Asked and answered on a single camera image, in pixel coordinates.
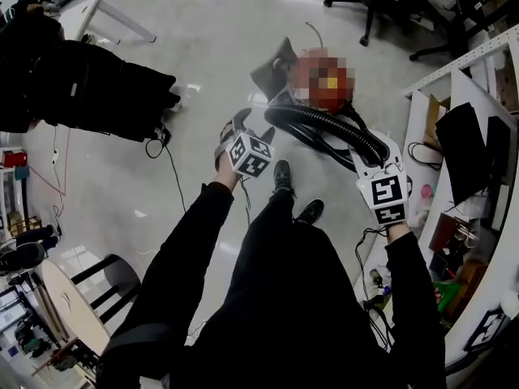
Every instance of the red object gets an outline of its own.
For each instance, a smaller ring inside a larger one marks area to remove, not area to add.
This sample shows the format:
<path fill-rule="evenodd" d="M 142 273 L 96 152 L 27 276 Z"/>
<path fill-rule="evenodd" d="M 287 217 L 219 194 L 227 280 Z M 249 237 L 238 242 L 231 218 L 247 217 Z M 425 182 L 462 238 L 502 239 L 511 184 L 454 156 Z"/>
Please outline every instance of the red object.
<path fill-rule="evenodd" d="M 26 152 L 6 152 L 3 156 L 4 167 L 26 166 L 27 153 Z"/>

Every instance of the person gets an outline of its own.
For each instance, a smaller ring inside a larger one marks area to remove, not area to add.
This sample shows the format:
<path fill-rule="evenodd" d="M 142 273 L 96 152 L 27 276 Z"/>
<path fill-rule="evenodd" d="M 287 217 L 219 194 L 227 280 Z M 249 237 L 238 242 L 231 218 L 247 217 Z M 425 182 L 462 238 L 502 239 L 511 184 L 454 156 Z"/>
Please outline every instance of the person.
<path fill-rule="evenodd" d="M 238 175 L 220 156 L 151 262 L 129 313 L 97 368 L 97 387 L 226 386 L 446 387 L 444 337 L 416 237 L 405 223 L 388 228 L 395 343 L 386 353 L 323 230 L 316 199 L 292 218 L 292 171 L 274 169 L 274 191 L 242 242 L 228 293 L 192 346 L 184 345 L 204 276 L 233 202 Z"/>
<path fill-rule="evenodd" d="M 42 13 L 17 15 L 0 31 L 0 71 L 0 131 L 25 133 L 45 120 L 138 142 L 169 141 L 161 119 L 180 101 L 170 91 L 175 77 L 66 41 L 61 24 Z"/>
<path fill-rule="evenodd" d="M 61 228 L 51 223 L 44 228 L 22 232 L 14 240 L 14 249 L 10 248 L 10 243 L 4 244 L 0 250 L 0 276 L 40 265 L 47 251 L 58 244 L 61 235 Z"/>

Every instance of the floor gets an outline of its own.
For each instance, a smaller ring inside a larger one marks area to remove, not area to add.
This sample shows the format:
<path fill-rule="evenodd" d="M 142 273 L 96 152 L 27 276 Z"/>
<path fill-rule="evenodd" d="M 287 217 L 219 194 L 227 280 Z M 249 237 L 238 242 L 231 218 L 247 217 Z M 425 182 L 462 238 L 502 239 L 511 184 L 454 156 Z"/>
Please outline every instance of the floor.
<path fill-rule="evenodd" d="M 288 36 L 294 49 L 315 47 L 319 41 L 305 22 L 311 22 L 324 44 L 347 58 L 356 70 L 354 105 L 368 126 L 403 143 L 410 103 L 401 89 L 432 72 L 439 63 L 411 63 L 409 54 L 435 40 L 417 28 L 404 37 L 388 19 L 378 19 L 368 48 L 362 35 L 366 10 L 362 6 L 323 7 L 323 0 L 106 0 L 158 35 L 155 43 L 102 18 L 95 19 L 122 38 L 115 53 L 131 62 L 178 77 L 186 87 L 184 108 L 170 123 L 174 156 L 186 203 L 192 203 L 204 182 L 214 177 L 213 150 L 227 120 L 239 109 L 254 106 L 251 126 L 267 128 L 262 118 L 264 96 L 249 74 L 269 58 Z M 53 206 L 61 207 L 51 165 L 54 128 L 41 124 L 24 136 L 32 174 L 28 183 L 31 209 L 43 221 Z M 355 281 L 359 274 L 354 247 L 362 230 L 375 222 L 355 187 L 356 177 L 335 161 L 303 147 L 278 132 L 273 146 L 294 170 L 298 200 L 294 214 L 311 199 L 326 203 L 317 225 L 335 245 L 341 261 Z M 50 258 L 70 275 L 118 254 L 142 277 L 154 254 L 182 217 L 174 173 L 166 154 L 147 158 L 144 145 L 59 127 L 58 178 L 64 211 L 60 217 L 62 241 Z M 257 215 L 272 191 L 270 171 L 247 184 Z M 247 231 L 245 198 L 239 188 L 229 218 L 221 230 L 206 276 L 204 297 L 191 327 L 194 329 L 220 306 Z M 366 255 L 369 244 L 361 252 Z M 106 285 L 102 277 L 84 284 L 87 299 Z M 109 329 L 119 319 L 109 322 Z"/>

